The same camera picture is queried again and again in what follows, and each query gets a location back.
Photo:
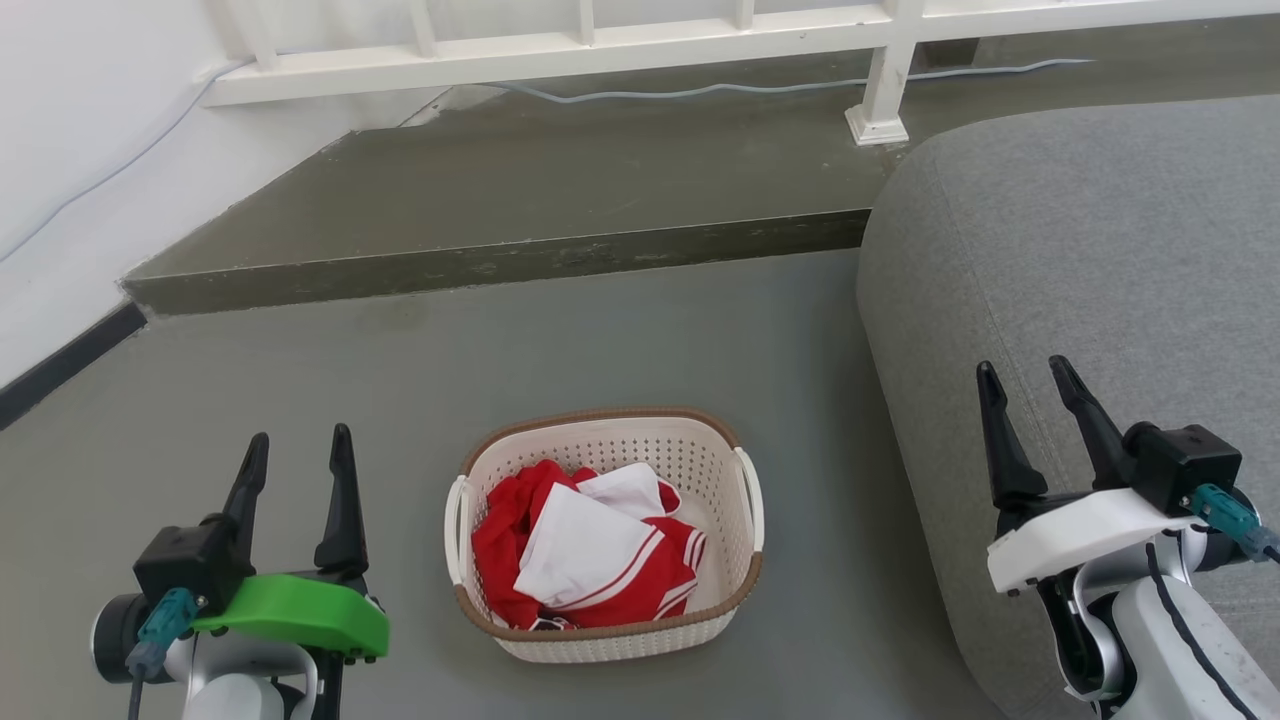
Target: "teal connector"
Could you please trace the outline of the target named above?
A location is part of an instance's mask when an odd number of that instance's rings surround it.
[[[1280,550],[1280,537],[1262,527],[1257,512],[1245,507],[1222,488],[1203,484],[1188,498],[1188,510],[1208,525],[1236,542],[1249,560],[1263,562],[1268,560],[1267,548]]]
[[[138,644],[129,651],[125,666],[134,678],[155,678],[164,669],[169,646],[183,633],[200,612],[200,605],[186,588],[173,588],[164,593],[160,605],[151,611],[138,630]]]

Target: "red cloth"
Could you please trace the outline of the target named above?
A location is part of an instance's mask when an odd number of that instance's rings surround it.
[[[544,607],[515,589],[521,573],[520,559],[552,488],[558,484],[576,493],[579,482],[595,477],[590,468],[570,477],[554,461],[543,460],[506,478],[489,493],[489,514],[471,534],[471,543],[489,609],[508,625],[530,629],[539,624],[539,619],[543,619],[540,626],[547,626],[548,619],[558,619],[558,626],[599,628],[684,612],[689,596],[696,588],[696,568],[707,537],[680,520],[664,516],[644,519],[654,532],[639,546],[635,556],[631,557],[628,550],[627,556],[607,557],[621,569],[617,577],[573,602]],[[680,497],[675,488],[659,483],[658,492],[663,510],[669,512],[678,507]],[[584,547],[582,552],[609,552],[609,548]]]

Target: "white cable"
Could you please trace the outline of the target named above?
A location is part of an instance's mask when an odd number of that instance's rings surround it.
[[[1092,63],[1092,61],[1093,60],[1057,59],[1057,60],[1041,60],[1039,63],[1033,63],[1030,65],[1023,65],[1023,67],[1018,67],[1018,68],[959,68],[959,69],[954,69],[954,70],[940,70],[940,72],[933,72],[933,73],[919,73],[919,74],[914,74],[914,76],[908,76],[906,79],[909,79],[909,81],[918,81],[918,79],[941,79],[941,78],[963,77],[963,76],[991,76],[991,74],[1009,74],[1009,73],[1029,73],[1032,70],[1038,70],[1041,68],[1047,68],[1047,67],[1051,67],[1051,65],[1075,65],[1075,64],[1080,64],[1080,63]],[[239,63],[232,63],[229,65],[225,65],[225,67],[215,70],[211,76],[209,76],[209,79],[206,79],[205,85],[202,85],[200,87],[200,90],[196,92],[196,96],[187,105],[187,109],[183,110],[182,114],[179,114],[173,122],[170,122],[164,128],[164,131],[160,132],[160,135],[157,135],[152,141],[150,141],[146,145],[146,147],[143,147],[140,152],[137,152],[132,158],[129,158],[123,165],[120,165],[120,167],[118,167],[118,168],[108,172],[106,174],[104,174],[97,181],[93,181],[93,182],[86,184],[83,190],[77,191],[76,193],[73,193],[72,196],[69,196],[67,200],[63,200],[61,202],[59,202],[51,211],[41,215],[41,219],[37,223],[35,223],[35,228],[32,231],[29,231],[27,233],[23,233],[22,237],[17,242],[12,243],[12,246],[8,250],[5,250],[3,255],[0,255],[0,263],[4,263],[10,256],[13,256],[14,252],[17,252],[24,245],[27,245],[28,242],[31,242],[31,238],[36,237],[36,234],[40,233],[40,231],[45,229],[45,227],[49,225],[49,223],[51,223],[54,220],[54,218],[56,218],[58,214],[61,213],[63,210],[65,210],[72,202],[76,202],[81,197],[84,197],[90,192],[93,192],[95,190],[97,190],[99,187],[101,187],[104,183],[106,183],[108,181],[110,181],[111,178],[114,178],[115,176],[118,176],[118,174],[123,173],[124,170],[129,169],[129,167],[132,167],[133,163],[137,163],[143,155],[146,155],[147,152],[150,152],[152,147],[155,147],[156,145],[159,145],[161,140],[164,140],[165,137],[168,137],[169,133],[173,132],[173,129],[178,127],[178,123],[180,123],[183,119],[187,118],[188,114],[191,114],[191,111],[196,108],[196,104],[200,102],[200,99],[205,96],[205,92],[209,91],[209,87],[212,86],[214,82],[218,78],[225,76],[227,73],[229,73],[229,72],[232,72],[234,69],[242,68],[246,64],[248,64],[248,60],[243,60],[243,61],[239,61]],[[512,90],[515,92],[524,92],[526,95],[532,95],[534,97],[541,97],[543,100],[549,100],[552,102],[557,102],[557,104],[561,104],[561,105],[572,105],[575,102],[586,102],[589,100],[605,100],[605,99],[612,99],[612,97],[625,97],[625,99],[632,99],[632,100],[675,100],[675,99],[678,99],[678,97],[694,97],[694,96],[698,96],[698,95],[707,95],[708,92],[716,92],[716,91],[719,91],[719,90],[728,90],[728,91],[736,91],[736,92],[754,92],[754,94],[760,94],[760,95],[778,95],[778,94],[783,94],[783,92],[800,92],[800,91],[804,91],[804,90],[827,90],[827,88],[832,88],[832,87],[860,86],[860,85],[867,85],[867,81],[865,79],[837,79],[837,81],[832,81],[832,82],[810,82],[810,83],[805,83],[805,85],[788,85],[788,86],[785,86],[785,87],[753,87],[753,86],[749,86],[749,85],[718,83],[718,85],[710,85],[710,86],[707,86],[707,87],[699,87],[699,88],[695,88],[695,90],[678,90],[676,92],[626,92],[626,91],[617,91],[617,92],[591,92],[591,94],[588,94],[588,95],[577,95],[577,96],[573,96],[573,97],[561,97],[558,95],[552,95],[549,92],[543,92],[540,90],[534,90],[532,87],[526,87],[524,85],[515,83],[515,82],[490,82],[490,83],[484,83],[484,85],[489,85],[492,87],[500,87],[503,90]]]
[[[941,79],[947,77],[961,77],[961,76],[995,76],[995,74],[1009,74],[1009,73],[1029,73],[1032,70],[1038,70],[1041,68],[1048,68],[1051,65],[1078,65],[1080,63],[1092,63],[1093,60],[1075,60],[1075,59],[1057,59],[1057,60],[1041,60],[1039,63],[1033,63],[1030,65],[1021,65],[1018,68],[957,68],[954,70],[938,70],[933,73],[918,73],[914,76],[906,76],[906,79]],[[716,92],[719,90],[731,90],[736,92],[753,92],[759,95],[778,95],[783,92],[799,92],[803,90],[827,90],[832,87],[851,87],[867,85],[865,79],[837,79],[832,82],[810,82],[805,85],[787,85],[783,87],[754,87],[750,85],[733,85],[733,83],[717,83],[709,85],[707,87],[699,87],[695,90],[677,90],[675,92],[627,92],[627,91],[613,91],[613,92],[590,92],[588,95],[575,95],[572,97],[561,97],[558,95],[552,95],[549,92],[543,92],[541,90],[534,90],[516,82],[490,82],[486,83],[492,87],[500,87],[503,90],[513,90],[516,92],[524,92],[525,95],[532,95],[534,97],[541,97],[543,100],[549,100],[559,105],[572,105],[575,102],[586,102],[589,100],[607,100],[614,97],[625,97],[630,100],[676,100],[680,97],[694,97],[698,95],[707,95],[708,92]]]

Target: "gray fabric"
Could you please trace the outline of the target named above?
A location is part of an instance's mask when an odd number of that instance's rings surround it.
[[[1033,594],[997,594],[974,365],[992,360],[1051,492],[1092,479],[1047,359],[1121,428],[1203,424],[1280,521],[1280,97],[1061,110],[938,136],[877,201],[858,300],[956,641],[1011,717],[1062,693]],[[1280,568],[1196,578],[1280,679]]]

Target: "robotic arm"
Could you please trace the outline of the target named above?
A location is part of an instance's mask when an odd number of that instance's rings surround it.
[[[344,666],[387,655],[390,624],[364,578],[351,430],[334,428],[333,492],[315,570],[259,575],[250,562],[268,448],[266,434],[255,436],[223,511],[196,527],[161,529],[133,565],[142,592],[99,614],[93,661],[106,682],[134,684],[131,717],[146,680],[187,685],[183,720],[337,720]],[[156,643],[157,619],[183,601],[175,616],[183,620],[177,632],[186,632]],[[148,642],[166,647],[148,655]],[[280,682],[288,676],[301,683]]]
[[[1102,719],[1277,719],[1280,692],[1192,588],[1192,571],[1280,562],[1280,538],[1235,487],[1240,454],[1199,425],[1138,423],[1124,436],[1062,356],[1050,359],[1080,428],[1093,489],[1048,495],[1006,414],[991,363],[978,397],[1000,510],[996,589],[1034,589],[1066,692]]]

